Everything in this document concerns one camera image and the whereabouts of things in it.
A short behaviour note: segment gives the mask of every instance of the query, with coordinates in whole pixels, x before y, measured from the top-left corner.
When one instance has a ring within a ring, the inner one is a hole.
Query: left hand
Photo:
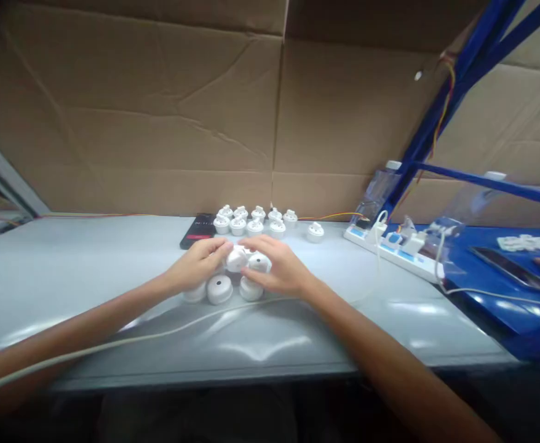
[[[224,237],[198,240],[157,280],[163,283],[166,292],[174,295],[194,289],[223,266],[223,260],[232,250],[233,243]]]

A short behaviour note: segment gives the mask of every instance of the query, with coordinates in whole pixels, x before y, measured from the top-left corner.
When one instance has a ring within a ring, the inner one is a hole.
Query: plastic bottle
[[[368,188],[358,208],[356,208],[356,212],[364,214],[364,217],[368,219],[369,228],[373,226],[378,212],[385,203],[389,193],[393,190],[393,187],[399,181],[400,176],[396,172],[400,167],[401,162],[389,160],[384,169],[379,169],[375,172],[375,176],[368,184]],[[358,215],[353,216],[352,223],[356,223],[359,218]]]

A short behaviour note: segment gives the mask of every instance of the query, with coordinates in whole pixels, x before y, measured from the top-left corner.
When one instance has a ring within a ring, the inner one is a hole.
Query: black device
[[[202,239],[212,238],[215,235],[215,216],[213,214],[197,214],[188,228],[186,235],[180,242],[182,249],[190,249],[194,242]]]
[[[471,252],[483,261],[495,266],[504,274],[509,275],[518,283],[528,288],[540,290],[540,277],[514,263],[498,251],[486,247],[471,247]]]

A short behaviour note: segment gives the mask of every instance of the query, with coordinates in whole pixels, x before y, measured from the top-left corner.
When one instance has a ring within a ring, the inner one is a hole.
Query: right hand
[[[295,253],[286,244],[267,235],[243,239],[239,244],[257,250],[272,262],[269,273],[242,268],[241,273],[271,292],[306,299],[311,287],[318,283]]]

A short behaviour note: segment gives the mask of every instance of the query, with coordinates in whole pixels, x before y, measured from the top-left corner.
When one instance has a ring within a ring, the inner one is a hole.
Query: white cable
[[[540,301],[531,300],[530,298],[511,297],[510,295],[503,295],[503,294],[498,294],[498,293],[493,293],[493,292],[487,292],[487,291],[484,291],[484,290],[481,290],[481,289],[456,288],[456,289],[447,290],[444,287],[444,285],[442,283],[442,280],[438,275],[438,264],[440,263],[440,254],[442,253],[442,247],[444,246],[444,239],[445,239],[445,235],[444,235],[444,232],[442,232],[441,236],[440,236],[440,245],[438,246],[438,251],[436,251],[436,259],[435,259],[435,263],[434,263],[434,276],[436,278],[436,281],[438,282],[438,285],[440,286],[440,289],[442,290],[442,292],[445,295],[450,295],[450,294],[455,293],[455,292],[468,291],[468,292],[482,293],[482,294],[485,294],[485,295],[491,295],[493,297],[507,298],[508,300],[525,301],[527,303],[534,303],[534,304],[540,305]]]

